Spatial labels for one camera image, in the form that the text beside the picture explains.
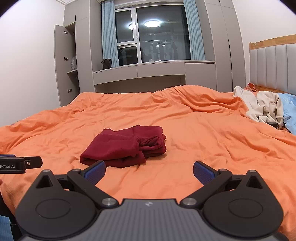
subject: ceiling light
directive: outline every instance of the ceiling light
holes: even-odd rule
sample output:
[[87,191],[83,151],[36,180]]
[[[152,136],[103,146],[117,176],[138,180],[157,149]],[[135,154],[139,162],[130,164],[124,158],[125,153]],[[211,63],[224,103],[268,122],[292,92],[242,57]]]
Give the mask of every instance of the ceiling light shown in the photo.
[[144,23],[144,25],[148,28],[156,28],[156,27],[159,27],[159,24],[160,22],[159,21],[155,21],[155,20],[152,20],[152,21],[148,21],[146,23]]

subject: upholstered headboard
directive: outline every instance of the upholstered headboard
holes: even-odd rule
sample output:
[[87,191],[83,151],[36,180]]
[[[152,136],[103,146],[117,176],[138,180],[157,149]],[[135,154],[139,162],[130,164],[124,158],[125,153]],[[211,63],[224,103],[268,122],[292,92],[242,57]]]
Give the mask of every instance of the upholstered headboard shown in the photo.
[[296,35],[250,43],[250,82],[296,94]]

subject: wrinkled sheet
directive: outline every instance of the wrinkled sheet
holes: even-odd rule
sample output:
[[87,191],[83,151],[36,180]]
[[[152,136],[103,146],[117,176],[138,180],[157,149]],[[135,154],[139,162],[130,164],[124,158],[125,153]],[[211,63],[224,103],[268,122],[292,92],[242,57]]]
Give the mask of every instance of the wrinkled sheet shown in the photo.
[[281,231],[296,240],[296,136],[246,116],[233,93],[200,86],[177,86],[155,93],[82,93],[71,104],[46,110],[0,128],[0,153],[41,156],[43,166],[25,174],[0,175],[1,194],[14,212],[42,169],[65,174],[84,169],[79,156],[104,128],[137,124],[163,128],[167,151],[127,168],[108,167],[97,187],[123,198],[176,198],[199,189],[196,160],[234,174],[258,170],[284,210]]

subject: beige clothing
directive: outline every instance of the beige clothing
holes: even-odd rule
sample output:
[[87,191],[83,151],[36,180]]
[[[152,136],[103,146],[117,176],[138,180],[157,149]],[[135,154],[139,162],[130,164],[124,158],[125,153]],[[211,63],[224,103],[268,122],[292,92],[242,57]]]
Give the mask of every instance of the beige clothing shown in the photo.
[[280,130],[283,127],[284,108],[281,98],[277,93],[271,91],[259,91],[257,96],[252,92],[237,86],[233,91],[246,103],[249,111],[246,115],[257,122],[276,122]]

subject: bed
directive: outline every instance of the bed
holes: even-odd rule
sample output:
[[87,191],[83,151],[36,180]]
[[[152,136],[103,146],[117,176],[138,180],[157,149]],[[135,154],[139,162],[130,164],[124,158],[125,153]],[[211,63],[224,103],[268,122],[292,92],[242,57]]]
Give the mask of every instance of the bed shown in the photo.
[[249,49],[256,89],[296,94],[296,34],[249,43]]
[[123,198],[182,198],[200,188],[192,173],[196,160],[234,174],[258,170],[284,210],[280,231],[296,240],[296,136],[257,123],[233,93],[201,86],[176,86],[154,93],[82,93],[68,106],[45,110],[0,128],[0,153],[41,156],[43,166],[25,174],[0,175],[1,194],[14,213],[42,169],[64,174],[84,169],[79,156],[104,128],[156,125],[167,151],[146,164],[108,167],[97,187]]

